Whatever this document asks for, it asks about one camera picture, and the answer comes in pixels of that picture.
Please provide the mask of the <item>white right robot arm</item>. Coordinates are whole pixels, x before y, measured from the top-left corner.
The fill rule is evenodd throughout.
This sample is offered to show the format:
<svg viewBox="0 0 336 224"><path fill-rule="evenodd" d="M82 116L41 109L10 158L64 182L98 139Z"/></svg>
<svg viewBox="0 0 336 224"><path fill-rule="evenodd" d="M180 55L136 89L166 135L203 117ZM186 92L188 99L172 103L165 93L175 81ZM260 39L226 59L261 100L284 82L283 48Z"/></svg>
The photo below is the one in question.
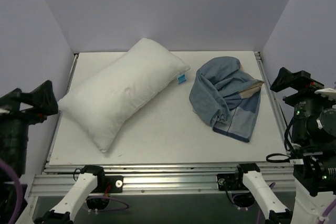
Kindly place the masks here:
<svg viewBox="0 0 336 224"><path fill-rule="evenodd" d="M284 133L293 166L295 204L285 206L265 182L255 163L240 164L233 175L236 187L248 189L266 223L331 223L335 209L335 89L312 79L306 71L280 68L270 89L296 93L284 97L293 117Z"/></svg>

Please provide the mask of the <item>white pillow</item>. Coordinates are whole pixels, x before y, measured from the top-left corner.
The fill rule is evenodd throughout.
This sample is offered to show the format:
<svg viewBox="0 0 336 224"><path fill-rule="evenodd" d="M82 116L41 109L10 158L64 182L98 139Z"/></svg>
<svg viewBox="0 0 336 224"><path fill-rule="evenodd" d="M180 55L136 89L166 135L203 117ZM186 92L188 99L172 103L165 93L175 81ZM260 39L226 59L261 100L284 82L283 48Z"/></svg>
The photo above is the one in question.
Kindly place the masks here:
<svg viewBox="0 0 336 224"><path fill-rule="evenodd" d="M106 152L122 125L190 66L154 40L142 38L58 102L59 110Z"/></svg>

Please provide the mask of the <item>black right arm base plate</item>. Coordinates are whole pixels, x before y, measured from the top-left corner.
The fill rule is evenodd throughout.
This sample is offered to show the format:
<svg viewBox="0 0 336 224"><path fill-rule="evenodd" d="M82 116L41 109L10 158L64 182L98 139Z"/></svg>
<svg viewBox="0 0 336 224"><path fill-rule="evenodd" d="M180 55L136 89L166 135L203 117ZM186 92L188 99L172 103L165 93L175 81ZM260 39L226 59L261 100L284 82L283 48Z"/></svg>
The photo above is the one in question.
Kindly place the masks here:
<svg viewBox="0 0 336 224"><path fill-rule="evenodd" d="M219 191L245 191L248 190L243 184L243 176L234 173L217 174L217 187Z"/></svg>

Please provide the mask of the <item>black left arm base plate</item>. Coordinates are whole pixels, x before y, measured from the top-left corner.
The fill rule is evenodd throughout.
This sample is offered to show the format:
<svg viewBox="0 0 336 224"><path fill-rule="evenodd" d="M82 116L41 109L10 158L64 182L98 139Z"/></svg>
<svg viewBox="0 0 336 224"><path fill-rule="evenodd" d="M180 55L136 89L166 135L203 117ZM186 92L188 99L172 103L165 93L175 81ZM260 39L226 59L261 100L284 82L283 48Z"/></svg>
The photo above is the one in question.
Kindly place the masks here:
<svg viewBox="0 0 336 224"><path fill-rule="evenodd" d="M104 195L121 193L123 191L124 177L120 175L98 177L97 187L92 193L101 193Z"/></svg>

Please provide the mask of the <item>blue plaid pillowcase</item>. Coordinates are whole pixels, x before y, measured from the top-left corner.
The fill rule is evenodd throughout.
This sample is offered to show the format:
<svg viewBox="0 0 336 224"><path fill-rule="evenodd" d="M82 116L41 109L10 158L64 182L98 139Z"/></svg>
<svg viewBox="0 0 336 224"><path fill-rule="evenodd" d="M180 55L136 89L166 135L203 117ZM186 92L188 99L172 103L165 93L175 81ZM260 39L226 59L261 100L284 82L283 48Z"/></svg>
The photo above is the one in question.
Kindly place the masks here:
<svg viewBox="0 0 336 224"><path fill-rule="evenodd" d="M193 111L218 134L251 140L264 82L248 74L235 57L216 57L196 72L189 101Z"/></svg>

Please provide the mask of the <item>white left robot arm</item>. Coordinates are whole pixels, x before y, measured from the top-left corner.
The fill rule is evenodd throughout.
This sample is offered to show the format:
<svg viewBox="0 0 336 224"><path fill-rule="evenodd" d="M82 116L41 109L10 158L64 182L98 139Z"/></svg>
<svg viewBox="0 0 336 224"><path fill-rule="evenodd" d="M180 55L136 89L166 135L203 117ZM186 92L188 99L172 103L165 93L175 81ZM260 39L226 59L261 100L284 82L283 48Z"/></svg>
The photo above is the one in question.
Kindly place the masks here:
<svg viewBox="0 0 336 224"><path fill-rule="evenodd" d="M58 114L58 104L50 80L31 92L20 88L1 97L1 219L15 223L24 201L20 178L25 172L28 130L30 125L43 123ZM75 184L63 199L34 223L73 223L89 194L105 188L106 179L101 166L86 165Z"/></svg>

